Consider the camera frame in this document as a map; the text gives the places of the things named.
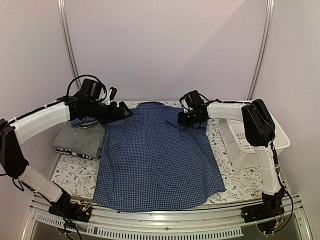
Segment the blue checked long sleeve shirt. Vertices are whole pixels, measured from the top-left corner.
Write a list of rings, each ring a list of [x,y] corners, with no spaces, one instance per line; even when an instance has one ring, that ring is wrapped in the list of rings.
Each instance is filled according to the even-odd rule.
[[[226,190],[207,123],[178,123],[181,108],[144,102],[106,125],[93,201],[120,212],[190,209]]]

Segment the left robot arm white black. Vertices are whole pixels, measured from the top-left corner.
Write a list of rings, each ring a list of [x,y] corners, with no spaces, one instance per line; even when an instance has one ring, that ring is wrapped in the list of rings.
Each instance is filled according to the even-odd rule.
[[[132,116],[132,111],[121,102],[109,104],[83,102],[75,97],[61,97],[49,105],[29,112],[26,116],[6,121],[0,120],[0,164],[4,173],[33,189],[50,202],[63,216],[74,213],[74,205],[66,200],[69,195],[32,167],[25,159],[21,146],[34,136],[65,122],[84,117],[112,123]]]

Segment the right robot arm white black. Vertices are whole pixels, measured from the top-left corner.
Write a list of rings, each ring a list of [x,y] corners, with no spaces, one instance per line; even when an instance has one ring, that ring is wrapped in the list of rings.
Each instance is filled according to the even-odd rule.
[[[242,122],[247,142],[257,154],[262,180],[263,198],[280,199],[285,188],[280,180],[280,163],[275,148],[276,125],[261,99],[251,102],[211,100],[196,103],[178,114],[177,122],[183,127],[203,123],[209,119]]]

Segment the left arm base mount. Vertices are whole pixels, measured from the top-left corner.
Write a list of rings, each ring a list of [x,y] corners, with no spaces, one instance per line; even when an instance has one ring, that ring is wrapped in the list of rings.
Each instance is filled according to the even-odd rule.
[[[83,200],[77,202],[59,200],[51,203],[48,212],[55,216],[88,223],[92,214],[92,204]]]

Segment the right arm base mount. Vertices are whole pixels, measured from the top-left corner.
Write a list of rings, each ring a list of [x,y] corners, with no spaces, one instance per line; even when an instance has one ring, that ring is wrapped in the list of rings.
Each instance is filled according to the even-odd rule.
[[[267,200],[266,202],[245,206],[241,209],[240,216],[245,223],[256,222],[268,218],[280,216],[285,213],[283,203]]]

